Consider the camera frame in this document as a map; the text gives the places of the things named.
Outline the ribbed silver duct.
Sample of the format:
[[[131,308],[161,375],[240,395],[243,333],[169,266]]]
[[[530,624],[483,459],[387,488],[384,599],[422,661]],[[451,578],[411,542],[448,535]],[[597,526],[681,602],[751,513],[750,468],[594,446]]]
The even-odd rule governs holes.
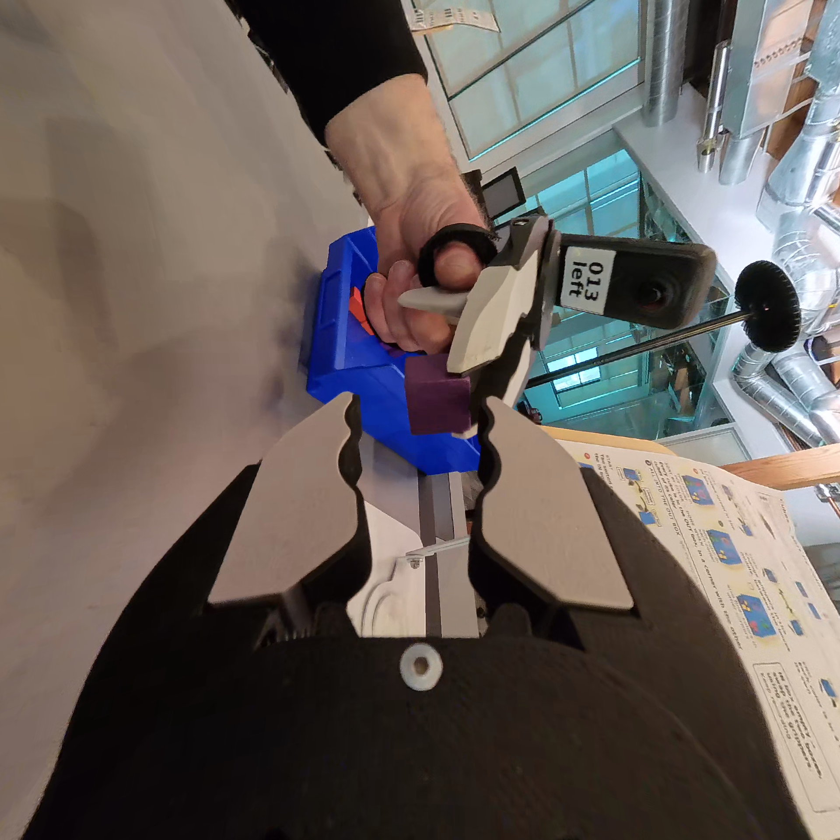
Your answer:
[[[659,128],[677,114],[683,85],[689,1],[646,1],[644,125]]]

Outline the rectangular metal duct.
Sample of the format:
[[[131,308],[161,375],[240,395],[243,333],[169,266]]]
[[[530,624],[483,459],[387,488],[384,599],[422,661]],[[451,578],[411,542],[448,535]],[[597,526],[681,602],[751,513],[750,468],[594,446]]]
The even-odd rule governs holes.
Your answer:
[[[760,133],[783,115],[795,67],[816,33],[813,7],[813,1],[738,2],[721,117],[732,138]]]

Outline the glass window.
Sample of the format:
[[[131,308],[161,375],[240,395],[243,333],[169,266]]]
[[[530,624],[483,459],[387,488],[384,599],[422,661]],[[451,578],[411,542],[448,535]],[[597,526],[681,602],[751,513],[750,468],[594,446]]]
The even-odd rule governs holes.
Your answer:
[[[498,163],[634,90],[644,74],[646,3],[412,2],[443,19],[464,8],[496,28],[416,32],[469,161]]]

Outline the silver round duct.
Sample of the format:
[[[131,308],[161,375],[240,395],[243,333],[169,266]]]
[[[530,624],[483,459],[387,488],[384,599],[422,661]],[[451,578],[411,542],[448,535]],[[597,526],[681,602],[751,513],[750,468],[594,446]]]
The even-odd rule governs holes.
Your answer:
[[[838,327],[838,266],[818,230],[838,188],[838,18],[825,12],[807,63],[817,83],[799,136],[777,164],[759,201],[759,220],[775,233],[771,260],[791,280],[801,326],[783,351],[762,350],[756,339],[741,350],[731,378],[767,415],[812,447],[839,441],[838,393],[805,341]]]

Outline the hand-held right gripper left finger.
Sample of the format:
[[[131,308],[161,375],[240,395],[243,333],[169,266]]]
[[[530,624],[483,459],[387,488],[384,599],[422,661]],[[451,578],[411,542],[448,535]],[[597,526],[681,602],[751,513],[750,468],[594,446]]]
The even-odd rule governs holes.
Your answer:
[[[348,605],[372,571],[361,432],[361,399],[343,392],[267,451],[209,604],[288,602],[302,615]]]

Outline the blue plastic bin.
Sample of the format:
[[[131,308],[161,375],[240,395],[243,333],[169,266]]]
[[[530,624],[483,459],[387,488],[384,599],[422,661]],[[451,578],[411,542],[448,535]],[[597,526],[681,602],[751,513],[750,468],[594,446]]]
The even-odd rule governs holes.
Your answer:
[[[373,226],[334,240],[321,274],[308,364],[308,393],[322,403],[342,392],[360,398],[363,430],[427,475],[478,469],[480,445],[448,434],[415,436],[410,431],[404,391],[405,361],[351,311],[354,292],[377,267]]]

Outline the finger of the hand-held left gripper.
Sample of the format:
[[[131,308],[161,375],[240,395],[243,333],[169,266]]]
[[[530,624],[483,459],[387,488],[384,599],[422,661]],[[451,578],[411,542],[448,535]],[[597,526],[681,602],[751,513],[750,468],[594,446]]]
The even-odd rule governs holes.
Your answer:
[[[491,397],[514,407],[524,391],[532,363],[531,340],[517,331],[507,340],[499,358],[463,374],[469,382],[469,416],[466,420],[456,419],[451,434],[457,438],[474,436],[483,422],[485,403]]]
[[[450,345],[447,373],[464,375],[498,360],[534,304],[539,258],[522,268],[489,266],[470,290]]]

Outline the printed instruction sheet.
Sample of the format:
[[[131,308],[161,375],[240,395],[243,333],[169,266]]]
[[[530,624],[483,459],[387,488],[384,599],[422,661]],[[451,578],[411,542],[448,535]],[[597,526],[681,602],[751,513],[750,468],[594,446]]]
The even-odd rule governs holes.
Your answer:
[[[560,442],[698,584],[729,633],[812,838],[838,838],[838,613],[779,491],[713,465]]]

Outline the wooden post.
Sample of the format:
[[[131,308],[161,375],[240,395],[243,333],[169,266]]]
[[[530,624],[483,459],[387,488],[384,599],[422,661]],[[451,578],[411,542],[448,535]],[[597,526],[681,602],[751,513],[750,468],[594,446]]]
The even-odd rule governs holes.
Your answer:
[[[723,470],[773,490],[798,490],[839,482],[839,444],[725,465]]]

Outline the purple wooden cube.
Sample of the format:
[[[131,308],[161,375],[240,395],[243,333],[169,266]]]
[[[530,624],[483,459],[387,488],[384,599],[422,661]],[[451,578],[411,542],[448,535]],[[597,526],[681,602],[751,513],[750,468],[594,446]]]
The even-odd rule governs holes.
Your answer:
[[[406,358],[404,390],[410,431],[415,436],[465,435],[472,427],[470,379],[448,371],[448,353]]]

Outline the person's left hand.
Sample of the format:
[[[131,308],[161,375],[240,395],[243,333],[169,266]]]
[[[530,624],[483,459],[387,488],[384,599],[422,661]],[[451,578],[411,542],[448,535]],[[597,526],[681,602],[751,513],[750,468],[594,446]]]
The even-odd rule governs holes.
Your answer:
[[[388,183],[371,213],[379,263],[364,283],[364,313],[384,343],[406,352],[437,354],[450,346],[454,326],[446,317],[405,308],[400,296],[419,289],[417,260],[441,228],[468,224],[487,228],[487,220],[453,160],[422,165],[405,182]]]

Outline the person's left forearm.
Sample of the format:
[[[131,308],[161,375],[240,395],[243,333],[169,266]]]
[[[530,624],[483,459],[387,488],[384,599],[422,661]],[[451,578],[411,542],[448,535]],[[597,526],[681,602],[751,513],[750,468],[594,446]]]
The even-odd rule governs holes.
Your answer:
[[[304,122],[324,130],[364,93],[427,69],[401,2],[227,2]]]

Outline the wooden document stand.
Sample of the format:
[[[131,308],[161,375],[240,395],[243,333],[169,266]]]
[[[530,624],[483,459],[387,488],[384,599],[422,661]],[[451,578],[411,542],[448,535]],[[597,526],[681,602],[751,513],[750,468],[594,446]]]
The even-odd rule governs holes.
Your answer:
[[[598,452],[592,442],[584,446],[582,439],[555,438],[554,441],[581,467],[618,562],[620,550],[640,544],[643,536],[650,536],[645,521],[638,516],[636,499],[621,495],[621,491],[629,490],[627,480],[611,484],[609,479],[617,478],[614,469],[603,472],[593,466],[583,466],[585,451],[591,456]],[[353,625],[364,637],[433,635],[427,629],[428,613],[433,606],[426,584],[429,555],[420,554],[421,544],[414,531],[369,503],[365,504],[365,511],[371,531],[373,570],[367,584],[348,604]],[[480,635],[478,618],[468,617],[468,613],[475,611],[477,598],[486,607],[487,604],[469,580],[469,545],[470,541],[453,549],[445,549],[442,543],[435,545],[437,557],[448,574],[447,580],[439,584],[439,590],[455,589],[456,600],[455,617],[443,619],[437,631],[443,637]]]

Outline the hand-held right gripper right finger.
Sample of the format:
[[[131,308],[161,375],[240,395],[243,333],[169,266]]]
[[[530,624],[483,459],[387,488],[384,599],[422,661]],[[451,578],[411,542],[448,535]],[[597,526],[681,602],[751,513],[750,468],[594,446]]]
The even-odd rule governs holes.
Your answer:
[[[468,570],[487,607],[630,611],[634,599],[578,462],[495,396],[480,409],[479,442]]]

